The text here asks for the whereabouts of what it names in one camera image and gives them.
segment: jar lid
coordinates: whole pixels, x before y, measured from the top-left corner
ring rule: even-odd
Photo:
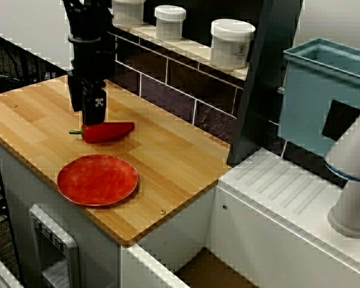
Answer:
[[[143,4],[146,0],[112,0],[113,4]]]
[[[185,20],[186,10],[172,5],[161,5],[155,8],[155,17],[166,21]]]
[[[212,22],[211,34],[222,40],[232,42],[248,42],[254,39],[256,28],[243,21],[233,19],[217,19]]]

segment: white wall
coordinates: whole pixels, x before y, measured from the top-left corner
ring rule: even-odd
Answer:
[[[70,68],[70,26],[60,0],[0,0],[0,36]]]
[[[70,67],[70,27],[61,0],[0,0],[0,34]],[[327,38],[360,49],[360,0],[305,0],[295,43]]]
[[[295,44],[314,38],[360,49],[360,0],[305,0]]]

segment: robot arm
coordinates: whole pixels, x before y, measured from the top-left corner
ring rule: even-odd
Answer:
[[[86,126],[104,122],[106,92],[104,79],[115,69],[116,37],[112,28],[111,0],[63,0],[70,21],[73,44],[73,69],[68,72],[68,86],[75,112],[82,111]]]

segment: white sink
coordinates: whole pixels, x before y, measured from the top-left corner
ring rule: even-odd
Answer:
[[[327,220],[340,193],[261,149],[218,187],[121,248],[121,287],[188,287],[173,273],[206,247],[260,288],[360,288],[360,239]]]

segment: red bell pepper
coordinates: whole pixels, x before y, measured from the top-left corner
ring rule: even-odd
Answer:
[[[83,124],[81,130],[70,130],[70,134],[81,134],[85,142],[97,143],[120,137],[133,128],[133,122],[104,122],[91,126]]]

